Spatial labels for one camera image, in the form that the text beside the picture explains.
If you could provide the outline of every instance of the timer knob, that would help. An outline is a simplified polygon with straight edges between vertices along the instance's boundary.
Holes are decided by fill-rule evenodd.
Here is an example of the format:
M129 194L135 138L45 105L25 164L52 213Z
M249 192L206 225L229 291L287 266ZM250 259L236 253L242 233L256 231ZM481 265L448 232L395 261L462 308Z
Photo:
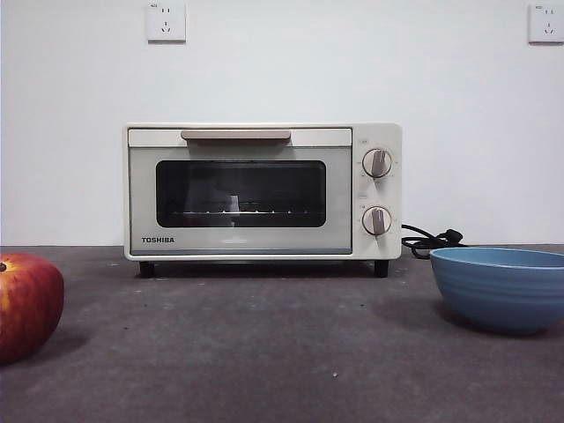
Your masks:
M383 207L371 207L362 216L362 225L369 234L384 235L390 230L391 216Z
M375 148L364 155L362 159L364 171L373 178L382 178L390 172L390 154L382 148Z

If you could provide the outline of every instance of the electrical socket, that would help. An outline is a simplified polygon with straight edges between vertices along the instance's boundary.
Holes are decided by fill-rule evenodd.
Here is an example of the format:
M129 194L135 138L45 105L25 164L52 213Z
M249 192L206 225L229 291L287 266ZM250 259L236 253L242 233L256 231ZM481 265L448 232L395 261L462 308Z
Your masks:
M564 3L529 4L529 42L564 43Z
M186 41L186 5L182 1L154 1L145 10L149 42Z

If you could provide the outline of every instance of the blue bowl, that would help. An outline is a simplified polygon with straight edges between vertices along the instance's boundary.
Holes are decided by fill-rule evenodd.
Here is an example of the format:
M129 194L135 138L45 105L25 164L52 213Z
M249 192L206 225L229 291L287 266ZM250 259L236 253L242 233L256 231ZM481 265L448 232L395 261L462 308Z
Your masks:
M530 335L564 318L564 256L522 249L431 251L445 301L476 326Z

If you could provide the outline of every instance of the countertop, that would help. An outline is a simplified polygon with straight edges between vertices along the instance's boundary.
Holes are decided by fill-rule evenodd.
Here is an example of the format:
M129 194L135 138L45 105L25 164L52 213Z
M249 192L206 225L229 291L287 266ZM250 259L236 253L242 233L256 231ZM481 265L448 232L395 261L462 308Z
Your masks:
M55 263L66 292L53 337L0 367L4 423L564 419L564 322L476 330L409 252L386 279L347 262L175 263L141 279L121 247L3 252L16 250Z

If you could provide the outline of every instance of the oven window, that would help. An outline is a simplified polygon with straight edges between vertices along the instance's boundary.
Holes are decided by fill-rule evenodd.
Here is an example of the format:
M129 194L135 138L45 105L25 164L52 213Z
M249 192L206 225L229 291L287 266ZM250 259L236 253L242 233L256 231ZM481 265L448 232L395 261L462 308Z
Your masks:
M156 168L163 227L319 227L321 161L164 160Z

